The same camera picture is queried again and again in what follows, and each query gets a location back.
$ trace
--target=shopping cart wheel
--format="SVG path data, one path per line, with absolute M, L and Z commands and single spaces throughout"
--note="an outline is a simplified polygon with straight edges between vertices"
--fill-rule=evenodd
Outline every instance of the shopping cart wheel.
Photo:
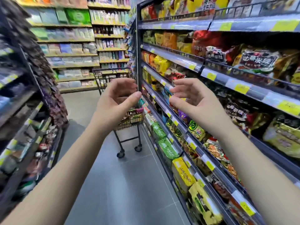
M 118 153 L 117 153 L 117 157 L 118 157 L 119 159 L 123 158 L 124 156 L 125 156 L 125 152 L 118 152 Z
M 140 152 L 142 150 L 142 144 L 140 145 L 137 145 L 135 148 L 134 148 L 135 151 L 137 152 Z

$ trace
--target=floor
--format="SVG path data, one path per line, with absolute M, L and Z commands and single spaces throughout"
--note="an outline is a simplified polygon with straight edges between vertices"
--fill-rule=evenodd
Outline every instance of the floor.
M 69 112 L 59 159 L 88 125 L 99 99 L 97 90 L 63 94 Z M 123 143 L 125 157 L 113 132 L 105 139 L 65 225 L 190 225 L 181 204 L 141 126 L 138 139 Z M 137 136 L 137 128 L 118 131 L 120 140 Z

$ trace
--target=display rack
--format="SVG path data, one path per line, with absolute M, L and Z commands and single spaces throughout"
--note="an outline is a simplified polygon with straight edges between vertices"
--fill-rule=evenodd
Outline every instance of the display rack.
M 248 4 L 243 6 L 228 7 L 215 11 L 199 11 L 181 15 L 173 15 L 163 18 L 154 18 L 142 20 L 141 11 L 150 4 L 158 5 L 164 0 L 146 0 L 137 5 L 137 61 L 139 75 L 139 90 L 145 91 L 147 96 L 153 102 L 142 96 L 145 106 L 150 111 L 156 122 L 167 135 L 177 151 L 180 151 L 183 160 L 190 168 L 191 174 L 204 188 L 208 196 L 217 205 L 223 220 L 226 224 L 239 224 L 237 218 L 233 215 L 233 211 L 220 197 L 220 194 L 210 183 L 210 179 L 206 178 L 203 171 L 195 164 L 194 160 L 182 149 L 174 134 L 166 127 L 162 116 L 166 115 L 172 123 L 180 130 L 182 137 L 198 155 L 198 157 L 206 164 L 211 173 L 219 180 L 221 185 L 226 188 L 232 198 L 235 199 L 240 207 L 242 217 L 256 225 L 264 225 L 264 219 L 251 201 L 246 189 L 242 184 L 231 175 L 231 173 L 221 165 L 204 144 L 189 131 L 186 123 L 178 116 L 167 102 L 166 95 L 160 91 L 154 90 L 155 84 L 149 85 L 143 79 L 142 72 L 146 71 L 151 75 L 152 81 L 161 84 L 164 90 L 170 90 L 174 85 L 171 81 L 164 77 L 164 73 L 159 73 L 156 68 L 146 63 L 142 59 L 142 51 L 149 54 L 158 55 L 174 64 L 178 64 L 186 69 L 193 71 L 194 77 L 198 77 L 204 82 L 212 84 L 213 82 L 221 87 L 236 91 L 242 96 L 249 97 L 263 104 L 270 106 L 277 111 L 282 111 L 293 117 L 300 118 L 300 86 L 282 79 L 274 79 L 263 74 L 246 72 L 243 69 L 235 68 L 230 65 L 215 62 L 208 58 L 195 56 L 191 53 L 185 53 L 180 50 L 163 47 L 158 44 L 150 44 L 143 41 L 143 34 L 146 30 L 154 30 L 155 33 L 162 34 L 164 31 L 170 33 L 186 34 L 187 31 L 208 30 L 226 32 L 230 37 L 233 34 L 229 32 L 241 32 L 245 38 L 247 32 L 268 32 L 270 35 L 278 35 L 278 32 L 299 32 L 300 31 L 300 14 L 298 8 L 300 2 L 294 3 L 293 10 L 288 8 L 279 8 L 283 5 L 282 0 L 273 0 L 263 3 Z M 155 140 L 151 136 L 151 131 L 144 126 L 150 141 L 157 150 Z M 266 155 L 275 166 L 284 173 L 297 187 L 300 188 L 300 163 L 297 159 L 287 156 L 283 152 L 277 150 L 271 144 L 264 142 L 258 137 L 252 136 L 249 132 L 241 130 L 256 145 L 256 147 Z M 164 166 L 164 159 L 159 156 Z M 165 169 L 169 180 L 173 183 L 173 175 L 170 170 Z M 176 191 L 178 198 L 181 198 L 181 192 Z M 198 224 L 192 216 L 189 208 L 186 208 L 185 199 L 180 201 L 183 209 L 191 224 Z
M 105 22 L 105 21 L 100 21 L 94 18 L 94 14 L 93 11 L 94 10 L 106 10 L 106 11 L 128 11 L 130 10 L 130 6 L 128 5 L 129 3 L 125 3 L 123 5 L 119 4 L 108 4 L 108 3 L 98 3 L 98 2 L 87 2 L 87 3 L 82 3 L 80 5 L 71 5 L 71 4 L 59 4 L 59 3 L 55 3 L 55 4 L 49 4 L 49 3 L 26 3 L 26 2 L 19 2 L 19 4 L 23 7 L 26 8 L 31 8 L 33 10 L 36 10 L 37 8 L 43 7 L 43 8 L 51 8 L 51 9 L 58 9 L 58 10 L 66 10 L 66 9 L 74 9 L 74 10 L 89 10 L 89 23 L 77 23 L 77 24 L 66 24 L 66 23 L 59 23 L 59 24 L 52 24 L 52 23 L 40 23 L 40 22 L 33 22 L 32 19 L 29 21 L 32 25 L 32 27 L 45 27 L 46 29 L 56 29 L 59 28 L 61 30 L 64 29 L 71 29 L 71 28 L 92 28 L 93 30 L 93 38 L 77 38 L 77 39 L 39 39 L 38 42 L 43 44 L 43 43 L 47 43 L 49 45 L 51 45 L 52 43 L 84 43 L 84 42 L 95 42 L 97 43 L 96 40 L 100 40 L 100 39 L 112 39 L 112 40 L 121 40 L 124 39 L 125 35 L 123 33 L 123 30 L 121 30 L 121 34 L 100 34 L 100 31 L 98 31 L 99 27 L 105 26 L 106 28 L 112 28 L 113 26 L 125 26 L 126 23 L 125 22 Z M 102 52 L 107 52 L 106 54 L 108 54 L 108 52 L 125 52 L 125 58 L 114 58 L 114 59 L 110 59 L 110 60 L 105 60 L 102 59 Z M 113 48 L 100 48 L 97 47 L 95 53 L 77 53 L 77 54 L 70 54 L 70 53 L 61 53 L 61 54 L 57 54 L 57 53 L 46 53 L 45 56 L 51 58 L 55 58 L 55 57 L 86 57 L 86 56 L 97 56 L 98 59 L 97 61 L 95 61 L 93 59 L 93 63 L 74 63 L 74 64 L 55 64 L 52 65 L 52 69 L 56 70 L 58 79 L 57 82 L 59 83 L 59 87 L 60 87 L 60 92 L 62 93 L 68 93 L 68 92 L 76 92 L 76 91 L 85 91 L 85 90 L 95 90 L 97 89 L 96 87 L 96 82 L 91 79 L 90 77 L 92 77 L 92 69 L 93 67 L 99 67 L 103 65 L 103 68 L 107 68 L 110 65 L 114 64 L 114 67 L 120 67 L 120 70 L 122 67 L 125 67 L 126 64 L 125 62 L 128 62 L 129 59 L 127 58 L 127 49 L 125 47 L 113 47 Z M 89 69 L 90 72 L 90 77 L 77 77 L 77 80 L 74 79 L 74 77 L 70 76 L 68 78 L 70 78 L 69 81 L 66 80 L 65 77 L 60 78 L 60 72 L 65 72 L 63 69 L 67 68 L 68 70 L 74 70 L 75 68 L 79 68 L 79 69 Z
M 68 121 L 49 63 L 29 33 L 28 17 L 14 1 L 0 0 L 0 221 L 28 194 L 18 192 L 28 183 L 30 163 L 48 158 L 41 146 L 52 146 L 50 133 L 64 132 Z

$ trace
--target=shopping cart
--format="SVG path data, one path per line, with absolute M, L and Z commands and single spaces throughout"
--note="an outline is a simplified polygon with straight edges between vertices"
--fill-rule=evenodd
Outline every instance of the shopping cart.
M 107 72 L 107 70 L 103 69 L 93 69 L 93 74 L 98 86 L 98 90 L 100 95 L 104 92 L 105 88 L 107 87 L 107 84 L 116 78 L 122 78 L 132 76 L 129 73 L 118 73 L 117 69 L 110 69 L 112 70 L 112 73 Z M 117 153 L 118 158 L 123 158 L 125 156 L 125 150 L 122 146 L 122 143 L 127 142 L 129 140 L 139 139 L 139 144 L 134 147 L 134 150 L 137 152 L 140 152 L 142 150 L 142 143 L 141 143 L 141 137 L 140 137 L 140 129 L 139 125 L 143 122 L 143 108 L 142 108 L 142 102 L 138 101 L 134 107 L 130 109 L 130 111 L 127 112 L 125 117 L 122 119 L 121 123 L 114 129 L 115 136 L 117 137 L 117 140 L 119 142 L 119 145 L 121 147 L 121 150 Z M 125 128 L 130 128 L 133 126 L 137 126 L 137 133 L 138 136 L 122 140 L 120 141 L 117 131 L 122 130 Z

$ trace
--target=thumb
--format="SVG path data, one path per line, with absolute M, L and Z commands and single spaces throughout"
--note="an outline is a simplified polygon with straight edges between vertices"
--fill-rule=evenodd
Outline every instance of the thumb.
M 141 98 L 142 93 L 140 91 L 136 91 L 135 93 L 131 94 L 124 102 L 118 105 L 118 109 L 121 112 L 127 112 L 130 108 L 132 108 Z
M 195 106 L 189 104 L 188 102 L 184 101 L 183 99 L 175 97 L 175 96 L 171 96 L 171 98 L 169 98 L 169 102 L 173 106 L 175 106 L 176 108 L 183 111 L 184 113 L 186 113 L 189 116 L 191 116 L 193 114 L 193 111 L 196 108 Z

